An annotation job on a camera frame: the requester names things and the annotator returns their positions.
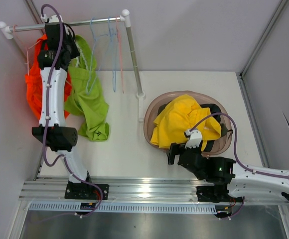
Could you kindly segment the lime green shorts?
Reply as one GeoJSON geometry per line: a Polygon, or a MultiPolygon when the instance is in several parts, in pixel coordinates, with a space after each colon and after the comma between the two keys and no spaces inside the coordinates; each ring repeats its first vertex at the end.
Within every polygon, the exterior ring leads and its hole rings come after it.
{"type": "Polygon", "coordinates": [[[72,89],[64,103],[64,109],[72,115],[84,118],[78,129],[80,136],[95,142],[106,141],[110,131],[106,122],[109,105],[105,102],[96,73],[97,61],[82,36],[75,36],[75,44],[80,55],[72,59],[68,67],[72,89]]]}

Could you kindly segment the olive green shorts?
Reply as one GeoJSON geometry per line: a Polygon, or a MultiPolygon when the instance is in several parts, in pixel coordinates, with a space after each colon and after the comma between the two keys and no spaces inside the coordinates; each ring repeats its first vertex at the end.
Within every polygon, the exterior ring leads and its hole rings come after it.
{"type": "Polygon", "coordinates": [[[221,136],[219,140],[224,138],[226,141],[228,141],[229,139],[231,139],[234,131],[232,129],[228,129],[224,123],[220,123],[220,126],[221,126],[221,136]]]}

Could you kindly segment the pink hanger of navy shorts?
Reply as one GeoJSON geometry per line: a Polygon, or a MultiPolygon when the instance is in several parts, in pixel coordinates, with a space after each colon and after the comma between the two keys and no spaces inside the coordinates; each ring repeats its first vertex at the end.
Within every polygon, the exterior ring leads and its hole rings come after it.
{"type": "Polygon", "coordinates": [[[120,63],[121,86],[122,86],[122,93],[124,93],[124,92],[125,92],[125,87],[124,87],[124,74],[123,74],[121,34],[120,34],[120,30],[119,30],[119,23],[118,23],[118,17],[117,17],[117,16],[115,17],[115,25],[116,25],[117,41],[118,41],[118,52],[119,52],[119,63],[120,63]]]}

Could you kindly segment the pink hanger of orange shorts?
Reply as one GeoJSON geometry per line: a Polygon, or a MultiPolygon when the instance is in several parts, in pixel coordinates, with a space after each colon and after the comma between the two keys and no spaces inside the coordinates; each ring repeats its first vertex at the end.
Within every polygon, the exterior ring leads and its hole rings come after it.
{"type": "Polygon", "coordinates": [[[12,27],[12,33],[13,33],[13,35],[14,35],[14,37],[16,38],[16,40],[18,41],[18,43],[20,43],[21,44],[21,46],[23,47],[23,49],[25,50],[25,52],[26,52],[26,68],[27,68],[27,75],[29,75],[29,70],[30,70],[30,65],[29,65],[29,50],[31,49],[31,48],[34,48],[41,40],[39,40],[39,41],[36,41],[33,45],[31,45],[31,46],[27,46],[27,45],[25,45],[24,43],[23,43],[23,41],[18,37],[18,34],[17,34],[17,32],[16,32],[16,30],[15,30],[15,28],[17,27],[17,24],[14,24],[13,25],[13,27],[12,27]]]}

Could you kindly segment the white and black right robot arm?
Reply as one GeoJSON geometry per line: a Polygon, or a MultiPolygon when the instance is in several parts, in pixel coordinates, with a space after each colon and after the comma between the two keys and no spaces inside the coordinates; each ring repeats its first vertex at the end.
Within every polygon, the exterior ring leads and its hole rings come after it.
{"type": "Polygon", "coordinates": [[[289,170],[241,165],[225,157],[204,157],[199,148],[173,143],[166,153],[169,165],[178,165],[207,186],[197,186],[200,202],[224,203],[243,199],[289,203],[289,170]]]}

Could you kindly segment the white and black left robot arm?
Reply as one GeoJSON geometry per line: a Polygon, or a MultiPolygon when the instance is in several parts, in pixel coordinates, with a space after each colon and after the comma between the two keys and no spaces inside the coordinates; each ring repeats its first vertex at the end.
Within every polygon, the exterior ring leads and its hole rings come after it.
{"type": "Polygon", "coordinates": [[[65,199],[107,200],[109,185],[94,184],[76,150],[77,130],[67,127],[64,116],[64,87],[67,70],[72,59],[79,56],[74,35],[66,24],[45,24],[47,39],[43,41],[37,56],[42,81],[42,108],[39,125],[32,128],[43,150],[55,152],[56,160],[62,160],[68,176],[65,199]]]}

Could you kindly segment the orange shorts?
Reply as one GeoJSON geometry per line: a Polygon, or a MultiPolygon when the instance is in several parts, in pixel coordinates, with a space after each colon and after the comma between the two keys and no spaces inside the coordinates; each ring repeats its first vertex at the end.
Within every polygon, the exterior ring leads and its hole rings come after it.
{"type": "Polygon", "coordinates": [[[46,34],[38,38],[34,46],[34,57],[32,67],[29,73],[25,74],[26,83],[26,100],[35,117],[39,120],[42,109],[42,80],[40,68],[38,66],[37,56],[40,52],[41,45],[47,39],[46,34]]]}

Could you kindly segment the blue hanger of olive shorts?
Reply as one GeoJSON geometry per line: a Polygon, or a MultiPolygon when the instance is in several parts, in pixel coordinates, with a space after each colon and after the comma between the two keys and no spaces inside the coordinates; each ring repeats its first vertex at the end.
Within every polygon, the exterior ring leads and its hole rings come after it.
{"type": "Polygon", "coordinates": [[[110,20],[111,16],[108,19],[108,34],[109,34],[109,49],[111,52],[111,66],[112,66],[112,88],[113,92],[116,92],[116,80],[117,80],[117,31],[113,28],[113,25],[110,20]]]}

